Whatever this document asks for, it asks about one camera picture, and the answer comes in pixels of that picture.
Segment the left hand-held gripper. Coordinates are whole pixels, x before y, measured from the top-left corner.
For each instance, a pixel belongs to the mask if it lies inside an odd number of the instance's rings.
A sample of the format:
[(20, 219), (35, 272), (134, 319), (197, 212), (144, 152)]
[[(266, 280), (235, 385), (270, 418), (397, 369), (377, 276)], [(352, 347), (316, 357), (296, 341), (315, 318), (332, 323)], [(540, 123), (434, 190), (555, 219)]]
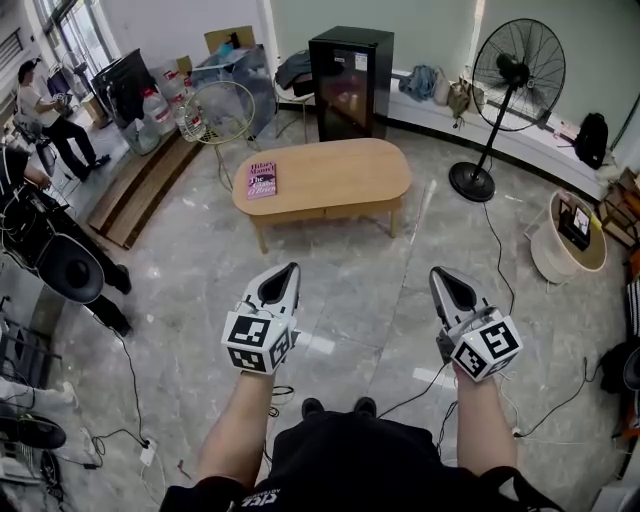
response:
[(232, 367), (273, 375), (284, 362), (295, 346), (297, 320), (288, 313), (277, 315), (256, 306), (270, 305), (277, 311), (294, 311), (300, 277), (299, 265), (289, 263), (272, 267), (250, 281), (244, 293), (245, 301), (227, 314), (221, 338)]

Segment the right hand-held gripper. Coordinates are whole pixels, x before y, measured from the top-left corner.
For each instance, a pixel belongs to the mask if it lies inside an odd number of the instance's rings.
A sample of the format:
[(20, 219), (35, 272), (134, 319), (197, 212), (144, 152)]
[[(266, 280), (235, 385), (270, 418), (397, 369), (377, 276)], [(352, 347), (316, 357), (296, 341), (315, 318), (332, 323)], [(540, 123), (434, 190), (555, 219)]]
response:
[[(429, 285), (440, 320), (458, 323), (443, 327), (436, 338), (445, 364), (455, 362), (478, 383), (503, 370), (522, 350), (512, 318), (489, 306), (479, 281), (453, 268), (433, 267)], [(483, 309), (467, 317), (478, 308)]]

